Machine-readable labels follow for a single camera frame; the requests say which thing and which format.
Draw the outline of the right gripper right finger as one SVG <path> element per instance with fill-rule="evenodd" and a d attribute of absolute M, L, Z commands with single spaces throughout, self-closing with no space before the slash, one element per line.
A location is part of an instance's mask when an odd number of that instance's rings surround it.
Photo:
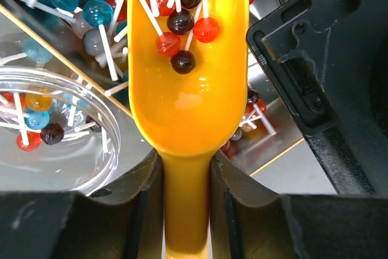
<path fill-rule="evenodd" d="M 217 152 L 210 233 L 214 258 L 386 258 L 387 200 L 278 194 Z"/>

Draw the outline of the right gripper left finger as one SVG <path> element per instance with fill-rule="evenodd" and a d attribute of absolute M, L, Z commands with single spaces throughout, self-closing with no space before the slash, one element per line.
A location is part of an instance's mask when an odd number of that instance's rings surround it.
<path fill-rule="evenodd" d="M 1 257 L 161 258 L 163 182 L 153 150 L 89 196 L 3 191 Z"/>

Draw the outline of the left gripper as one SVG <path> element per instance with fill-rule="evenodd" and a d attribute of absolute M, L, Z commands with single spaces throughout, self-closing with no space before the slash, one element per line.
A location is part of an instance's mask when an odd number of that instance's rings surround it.
<path fill-rule="evenodd" d="M 387 194 L 387 0 L 278 0 L 249 49 L 340 194 Z"/>

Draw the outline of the clear plastic cup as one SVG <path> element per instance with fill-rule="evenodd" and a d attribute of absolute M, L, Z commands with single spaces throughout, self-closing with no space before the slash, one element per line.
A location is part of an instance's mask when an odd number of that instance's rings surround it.
<path fill-rule="evenodd" d="M 1 189 L 75 190 L 112 181 L 118 123 L 90 86 L 44 69 L 1 68 Z"/>

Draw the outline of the yellow plastic scoop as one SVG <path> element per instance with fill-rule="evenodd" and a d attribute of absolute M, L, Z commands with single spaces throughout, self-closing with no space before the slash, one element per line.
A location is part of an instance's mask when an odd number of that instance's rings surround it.
<path fill-rule="evenodd" d="M 210 161 L 246 107 L 249 0 L 209 0 L 221 31 L 192 42 L 196 67 L 186 75 L 156 51 L 144 5 L 127 0 L 127 12 L 130 110 L 162 159 L 166 257 L 207 258 Z"/>

